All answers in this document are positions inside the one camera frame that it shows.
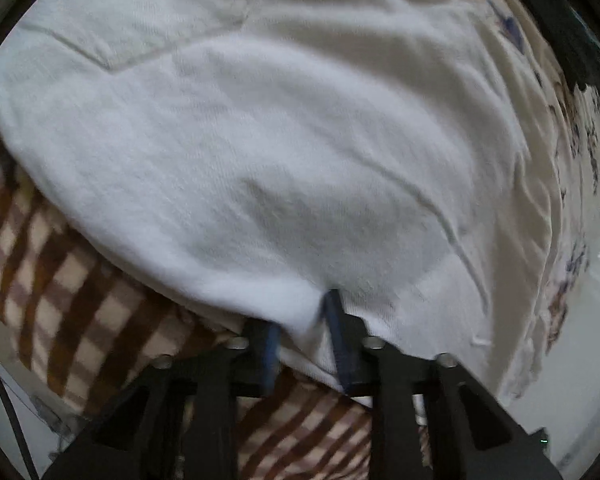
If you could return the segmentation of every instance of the screw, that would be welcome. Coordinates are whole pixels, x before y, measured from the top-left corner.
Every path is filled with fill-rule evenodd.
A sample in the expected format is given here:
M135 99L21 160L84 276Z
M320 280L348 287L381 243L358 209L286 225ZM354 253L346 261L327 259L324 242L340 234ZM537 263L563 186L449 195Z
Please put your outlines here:
M362 345L368 350L379 350L384 346L384 341L379 337L370 335L362 340Z
M452 354L440 354L436 358L436 361L438 361L438 364L443 368L454 368L458 366L458 361Z
M173 365L173 357L168 354L158 355L151 361L151 366L158 370L168 370Z
M232 337L224 346L230 350L244 350L249 347L249 340L245 337Z

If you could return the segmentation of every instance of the black cable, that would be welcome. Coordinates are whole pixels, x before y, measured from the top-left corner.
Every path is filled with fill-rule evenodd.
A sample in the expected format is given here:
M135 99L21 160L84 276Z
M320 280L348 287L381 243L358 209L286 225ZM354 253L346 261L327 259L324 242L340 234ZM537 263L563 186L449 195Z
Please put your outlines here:
M27 445L27 441L24 438L24 433L22 433L22 428L20 427L20 423L18 421L18 415L16 415L16 410L13 407L13 403L9 398L9 394L7 393L7 389L4 387L4 383L2 382L1 377L0 400L2 401L2 405L4 406L4 411L7 412L7 417L9 417L9 423L11 424L11 429L13 430L13 434L16 437L16 442L18 443L18 448L20 449L20 454L22 455L22 459L24 460L24 465L27 468L27 472L29 473L31 480L40 480L38 472L36 471L36 466L34 465L33 459L31 457L31 452L29 451L29 446Z

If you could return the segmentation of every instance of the floor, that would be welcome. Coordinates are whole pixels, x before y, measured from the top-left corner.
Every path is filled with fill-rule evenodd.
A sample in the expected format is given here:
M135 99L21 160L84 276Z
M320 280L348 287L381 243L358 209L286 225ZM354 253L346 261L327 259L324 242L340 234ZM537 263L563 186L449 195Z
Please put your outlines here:
M544 426L550 434L550 457L564 480L579 479L600 452L600 236L592 254L589 276L580 301L570 307L562 337L547 357L544 370L528 393L509 411L529 432ZM38 471L50 464L59 437L36 413L28 394L45 399L62 418L71 421L57 397L45 390L10 352L8 338L0 331L1 374L29 442ZM0 405L0 444L28 478L6 414Z

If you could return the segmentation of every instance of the plaid fabric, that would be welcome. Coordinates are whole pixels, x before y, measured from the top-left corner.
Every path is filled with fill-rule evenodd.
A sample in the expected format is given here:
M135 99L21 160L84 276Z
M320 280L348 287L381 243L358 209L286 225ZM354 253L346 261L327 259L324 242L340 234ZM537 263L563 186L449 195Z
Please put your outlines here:
M552 56L542 54L548 46L517 0L485 1L493 7L491 26L528 56L539 82L541 75L564 79L550 66ZM546 92L559 94L560 115L573 124L563 106L570 100L564 88L547 85ZM583 106L591 108L595 99L587 103ZM591 152L598 141L588 131L587 137ZM561 185L568 190L566 173ZM550 287L562 274L559 269L552 278L545 293L549 301ZM552 305L554 342L566 304L561 299ZM153 357L196 355L231 335L112 266L40 194L1 141L0 320L22 363L86 416L97 413ZM272 396L241 399L238 411L241 478L366 478L370 413L346 396L285 368ZM427 442L421 428L425 461Z

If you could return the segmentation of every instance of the checkered blanket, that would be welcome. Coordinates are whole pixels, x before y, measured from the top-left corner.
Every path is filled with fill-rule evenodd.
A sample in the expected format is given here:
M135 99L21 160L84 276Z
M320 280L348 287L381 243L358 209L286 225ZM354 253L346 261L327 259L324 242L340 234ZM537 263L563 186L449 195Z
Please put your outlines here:
M558 266L546 285L547 348L557 339L600 211L600 100L571 94L533 19L517 0L488 0L496 26L540 60L553 110L571 126L555 151L565 215ZM512 28L510 20L519 27ZM153 357L196 355L232 334L139 283L101 256L36 189L0 140L0 320L22 363L77 413L104 402ZM241 478L366 478L370 413L297 375L280 374L272 396L239 403ZM427 447L422 432L423 449Z

